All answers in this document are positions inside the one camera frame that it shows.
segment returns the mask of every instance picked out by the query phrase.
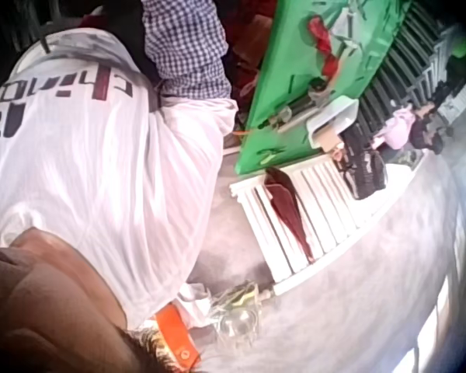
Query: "checkered sleeve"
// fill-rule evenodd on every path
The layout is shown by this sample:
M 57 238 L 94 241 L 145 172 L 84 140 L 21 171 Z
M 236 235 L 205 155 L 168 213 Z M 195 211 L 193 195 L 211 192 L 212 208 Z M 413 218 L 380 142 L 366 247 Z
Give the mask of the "checkered sleeve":
M 145 53 L 164 80 L 161 94 L 229 98 L 221 57 L 228 49 L 212 0 L 141 0 Z

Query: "floor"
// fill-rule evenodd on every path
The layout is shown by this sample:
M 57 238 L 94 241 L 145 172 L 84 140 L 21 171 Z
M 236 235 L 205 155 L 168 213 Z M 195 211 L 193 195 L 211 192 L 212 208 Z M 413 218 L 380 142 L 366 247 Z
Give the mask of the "floor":
M 308 282 L 263 304 L 262 329 L 251 348 L 226 351 L 212 329 L 194 330 L 200 369 L 393 370 L 455 267 L 453 227 L 458 201 L 466 200 L 466 114 L 454 126 L 456 138 L 444 156 L 425 160 L 371 232 Z M 234 163 L 234 156 L 224 160 L 207 240 L 190 278 L 213 293 L 246 278 L 261 285 L 272 281 L 245 214 L 229 193 L 237 180 Z M 466 298 L 466 288 L 453 288 Z

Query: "black bag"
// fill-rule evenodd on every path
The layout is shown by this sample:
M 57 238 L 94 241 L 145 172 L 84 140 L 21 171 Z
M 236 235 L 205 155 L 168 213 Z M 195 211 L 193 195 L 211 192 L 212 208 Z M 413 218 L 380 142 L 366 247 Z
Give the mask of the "black bag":
M 380 153 L 365 148 L 355 154 L 343 170 L 343 179 L 356 200 L 368 198 L 387 186 L 387 169 Z

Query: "maroon cloth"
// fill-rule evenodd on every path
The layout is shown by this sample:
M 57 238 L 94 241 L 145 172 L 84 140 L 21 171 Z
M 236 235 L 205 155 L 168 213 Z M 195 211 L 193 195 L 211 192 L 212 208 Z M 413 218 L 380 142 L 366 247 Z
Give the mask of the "maroon cloth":
M 339 68 L 339 60 L 332 53 L 332 43 L 329 39 L 329 31 L 320 16 L 315 16 L 308 23 L 308 29 L 316 42 L 316 49 L 325 58 L 322 75 L 328 80 L 336 74 Z
M 266 169 L 264 185 L 271 193 L 273 206 L 276 215 L 290 229 L 297 241 L 301 244 L 305 256 L 309 263 L 314 263 L 311 247 L 302 225 L 301 212 L 298 209 L 297 194 L 290 177 L 279 169 L 269 167 Z

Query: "white t-shirt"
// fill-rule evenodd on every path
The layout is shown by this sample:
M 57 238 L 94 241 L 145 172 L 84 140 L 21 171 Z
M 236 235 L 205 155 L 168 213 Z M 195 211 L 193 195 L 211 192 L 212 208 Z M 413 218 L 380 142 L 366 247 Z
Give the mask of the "white t-shirt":
M 0 246 L 36 227 L 77 249 L 128 329 L 174 299 L 200 251 L 237 106 L 164 99 L 101 30 L 49 36 L 0 88 Z

